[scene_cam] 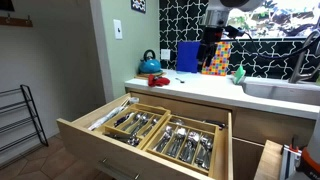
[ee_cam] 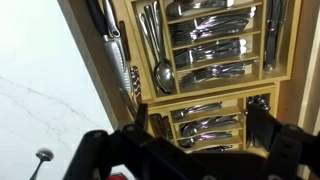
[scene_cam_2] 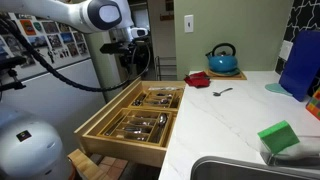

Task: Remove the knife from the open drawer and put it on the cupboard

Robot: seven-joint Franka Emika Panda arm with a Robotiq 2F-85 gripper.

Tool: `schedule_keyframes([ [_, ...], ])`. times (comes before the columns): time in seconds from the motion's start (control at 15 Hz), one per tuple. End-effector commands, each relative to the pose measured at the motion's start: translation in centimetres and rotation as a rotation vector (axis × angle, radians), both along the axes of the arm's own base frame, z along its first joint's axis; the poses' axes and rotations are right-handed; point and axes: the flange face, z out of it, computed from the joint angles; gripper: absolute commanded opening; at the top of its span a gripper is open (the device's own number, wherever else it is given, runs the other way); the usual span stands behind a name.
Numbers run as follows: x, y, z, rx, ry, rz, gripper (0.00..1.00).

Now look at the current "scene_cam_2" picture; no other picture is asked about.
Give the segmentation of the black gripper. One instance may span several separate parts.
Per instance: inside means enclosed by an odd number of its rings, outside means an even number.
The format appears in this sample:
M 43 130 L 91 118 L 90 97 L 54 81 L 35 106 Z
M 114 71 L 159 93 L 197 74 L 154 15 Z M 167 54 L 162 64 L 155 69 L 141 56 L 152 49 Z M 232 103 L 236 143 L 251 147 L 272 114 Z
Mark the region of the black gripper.
M 131 42 L 119 41 L 114 43 L 105 43 L 100 48 L 103 54 L 117 54 L 120 59 L 120 64 L 127 67 L 130 64 L 136 64 L 140 57 L 138 56 L 138 48 L 145 45 L 142 40 L 133 40 Z

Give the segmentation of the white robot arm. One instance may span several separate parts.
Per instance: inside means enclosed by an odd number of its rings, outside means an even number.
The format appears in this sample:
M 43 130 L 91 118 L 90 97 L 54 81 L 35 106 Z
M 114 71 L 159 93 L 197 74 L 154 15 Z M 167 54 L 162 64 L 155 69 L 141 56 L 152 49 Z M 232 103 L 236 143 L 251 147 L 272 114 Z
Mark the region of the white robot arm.
M 22 13 L 64 23 L 83 33 L 123 29 L 129 39 L 146 36 L 133 24 L 127 0 L 1 0 L 5 12 Z M 1 106 L 0 170 L 5 180 L 73 180 L 76 169 L 68 159 L 56 129 L 32 113 Z

